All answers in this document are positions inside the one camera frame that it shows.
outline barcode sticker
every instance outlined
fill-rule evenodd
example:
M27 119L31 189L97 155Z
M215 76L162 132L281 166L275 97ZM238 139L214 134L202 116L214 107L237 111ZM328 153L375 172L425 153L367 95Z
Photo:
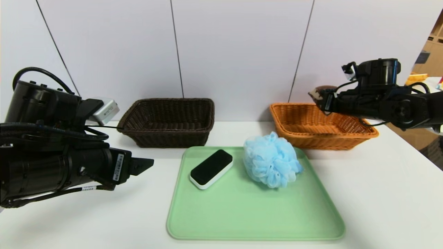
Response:
M95 190L95 189L97 189L97 186L82 187L82 191Z
M328 95L328 99L326 100L326 106L325 106L326 111L329 111L329 108L331 107L331 102L332 102L332 95Z
M121 165L123 164L123 154L118 154L117 156L117 163L115 164L115 170L114 170L114 177L113 180L118 182L120 179L120 172L121 172Z

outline green tray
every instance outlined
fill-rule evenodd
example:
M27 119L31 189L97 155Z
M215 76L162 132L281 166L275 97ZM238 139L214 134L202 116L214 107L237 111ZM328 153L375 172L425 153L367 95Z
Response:
M233 166L206 190L189 180L190 171L218 149ZM242 147L192 147L183 154L167 220L169 234L182 240L335 240L345 224L308 158L295 149L304 172L286 188L252 181Z

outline white wall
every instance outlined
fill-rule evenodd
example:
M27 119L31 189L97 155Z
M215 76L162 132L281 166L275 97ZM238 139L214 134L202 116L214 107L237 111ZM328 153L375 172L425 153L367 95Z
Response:
M39 0L82 98L182 97L169 0Z
M217 121L272 119L287 102L312 0L173 0L185 97L209 97Z
M82 97L181 97L169 0L39 0ZM210 97L217 120L267 120L287 101L312 0L173 0L185 97ZM34 0L1 2L0 121L21 68L72 82ZM440 0L315 0L292 102L346 81L340 66L398 58L405 81L443 7ZM23 79L57 87L44 75Z
M398 58L403 85L442 8L441 0L315 0L290 102L345 83L341 66L351 61Z
M44 68L63 80L75 92L35 0L1 1L1 82L0 122L3 122L12 97L12 79L24 67ZM58 88L56 82L36 72L22 80L33 80Z

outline label sticker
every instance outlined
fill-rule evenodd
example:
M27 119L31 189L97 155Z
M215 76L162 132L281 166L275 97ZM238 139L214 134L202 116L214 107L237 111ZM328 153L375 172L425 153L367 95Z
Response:
M114 181L118 182L120 179L121 165L123 164L123 154L118 154L117 163L115 164L114 177L112 178Z
M328 99L326 100L326 106L325 106L326 111L329 111L329 108L331 107L331 102L332 102L332 95L328 95Z
M114 107L110 106L103 115L108 115L112 110L114 110Z
M97 189L97 186L82 187L82 191L95 190L95 189Z

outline white table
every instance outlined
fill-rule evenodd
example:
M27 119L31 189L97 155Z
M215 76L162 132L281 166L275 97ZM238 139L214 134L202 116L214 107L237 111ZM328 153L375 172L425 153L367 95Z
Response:
M206 145L242 146L270 122L216 122ZM342 215L338 241L178 241L166 219L184 149L141 149L113 129L111 146L155 165L114 192L64 195L0 214L1 249L443 248L443 172L389 128L350 151L305 151Z
M431 93L438 93L441 92L441 90L436 89L435 87L440 82L441 77L427 77L423 83L425 83L429 87L429 91ZM415 89L420 90L422 92L425 92L424 88L422 86L414 86Z

